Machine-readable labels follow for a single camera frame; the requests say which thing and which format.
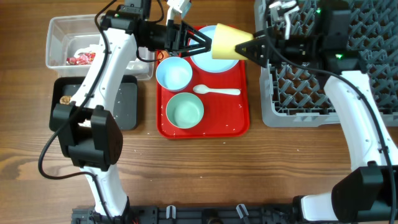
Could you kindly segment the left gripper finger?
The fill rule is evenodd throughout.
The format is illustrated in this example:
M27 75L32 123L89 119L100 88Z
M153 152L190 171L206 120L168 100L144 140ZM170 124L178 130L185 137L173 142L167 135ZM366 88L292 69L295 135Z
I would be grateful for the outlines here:
M198 44L184 46L182 49L179 50L178 55L180 57L191 57L193 55L209 52L210 50L211 50L211 42L198 43Z
M194 27L186 23L181 22L180 25L180 40L184 42L189 42L189 40L194 40L196 42L211 42L212 40L204 33L196 30Z

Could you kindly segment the light blue plate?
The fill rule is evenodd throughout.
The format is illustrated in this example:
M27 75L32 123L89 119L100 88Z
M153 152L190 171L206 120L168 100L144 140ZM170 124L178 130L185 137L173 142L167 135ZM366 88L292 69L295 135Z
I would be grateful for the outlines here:
M199 31L212 40L214 39L214 34L215 34L215 29L216 26L206 26L201 28ZM197 44L195 40L190 40L189 45ZM239 60L222 60L222 59L212 59L211 56L212 50L209 52L201 53L201 54L196 54L194 56L191 56L191 60L193 63L200 68L201 70L205 72L210 72L210 73L223 73L226 72L230 69L232 69Z

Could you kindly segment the yellow plastic cup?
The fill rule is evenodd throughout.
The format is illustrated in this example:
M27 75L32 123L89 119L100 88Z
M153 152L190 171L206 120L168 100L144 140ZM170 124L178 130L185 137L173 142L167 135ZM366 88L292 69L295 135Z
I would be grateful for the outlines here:
M235 47L253 39L251 33L218 23L211 44L212 59L247 60Z

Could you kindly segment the light blue bowl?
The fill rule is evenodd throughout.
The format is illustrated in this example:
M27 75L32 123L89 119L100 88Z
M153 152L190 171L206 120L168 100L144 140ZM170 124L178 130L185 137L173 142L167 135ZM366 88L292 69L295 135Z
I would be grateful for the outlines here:
M168 91L182 91L193 77L192 66L183 58L169 57L159 63L155 77L157 83Z

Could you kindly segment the white plastic spoon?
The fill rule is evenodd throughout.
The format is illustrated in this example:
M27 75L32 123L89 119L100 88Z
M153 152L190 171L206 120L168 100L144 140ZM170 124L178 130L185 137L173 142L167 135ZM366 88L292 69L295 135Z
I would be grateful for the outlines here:
M241 90L235 88L209 88L206 85L196 85L193 87L193 91L198 94L207 94L207 93L218 93L224 95L234 95L238 96L241 94Z

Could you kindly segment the pale green bowl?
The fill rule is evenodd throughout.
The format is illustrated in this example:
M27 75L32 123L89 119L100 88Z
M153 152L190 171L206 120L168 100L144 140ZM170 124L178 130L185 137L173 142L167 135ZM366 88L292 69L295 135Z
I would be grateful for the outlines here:
M166 106L168 121L179 129L195 127L204 116L204 105L193 93L178 93L171 97Z

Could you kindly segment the red candy wrapper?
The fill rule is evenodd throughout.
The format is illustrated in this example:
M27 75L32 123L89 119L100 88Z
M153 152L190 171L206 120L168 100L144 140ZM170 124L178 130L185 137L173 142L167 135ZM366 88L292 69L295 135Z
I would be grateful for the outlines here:
M91 65L96 54L92 52L80 53L77 57L68 57L67 65Z

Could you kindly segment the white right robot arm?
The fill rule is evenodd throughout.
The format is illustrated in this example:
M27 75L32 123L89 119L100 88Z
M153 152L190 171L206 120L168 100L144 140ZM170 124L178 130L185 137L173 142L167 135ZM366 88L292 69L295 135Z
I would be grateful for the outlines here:
M349 5L321 1L308 37L264 28L269 63L285 62L313 73L340 120L351 173L330 192L294 198L293 222L397 221L397 147L371 93L365 61L348 50Z

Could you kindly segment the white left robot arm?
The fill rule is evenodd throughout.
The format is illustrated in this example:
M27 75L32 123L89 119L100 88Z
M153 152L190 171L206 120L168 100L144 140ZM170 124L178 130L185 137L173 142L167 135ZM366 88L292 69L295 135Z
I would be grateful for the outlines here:
M94 223L137 222L116 165L123 136L112 113L125 68L130 59L138 57L138 48L166 50L182 57L211 52L215 59L241 60L236 46L252 40L251 34L235 30L233 43L228 43L223 34L209 38L185 22L175 24L174 14L187 9L187 3L170 1L169 10L159 20L150 21L149 1L127 1L117 9L104 7L94 18L101 38L93 64L71 102L53 109L52 137L90 184L96 201L90 217Z

